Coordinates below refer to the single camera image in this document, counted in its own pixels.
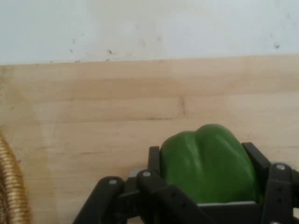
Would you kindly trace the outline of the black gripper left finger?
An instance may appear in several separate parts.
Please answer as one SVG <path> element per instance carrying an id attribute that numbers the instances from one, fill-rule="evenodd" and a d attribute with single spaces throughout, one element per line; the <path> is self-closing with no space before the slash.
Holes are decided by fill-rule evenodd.
<path id="1" fill-rule="evenodd" d="M 194 201 L 160 176 L 160 148 L 149 148 L 148 166 L 126 181 L 107 176 L 98 181 L 77 214 L 75 224 L 125 224 L 140 217 L 145 224 L 214 224 Z"/>

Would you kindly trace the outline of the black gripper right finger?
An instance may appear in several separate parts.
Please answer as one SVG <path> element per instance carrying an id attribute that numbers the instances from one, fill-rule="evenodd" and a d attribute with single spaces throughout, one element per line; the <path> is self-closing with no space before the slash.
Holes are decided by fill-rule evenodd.
<path id="1" fill-rule="evenodd" d="M 299 172 L 282 162 L 270 162 L 251 142 L 242 143 L 262 186 L 263 224 L 297 224 L 293 209 L 299 207 Z"/>

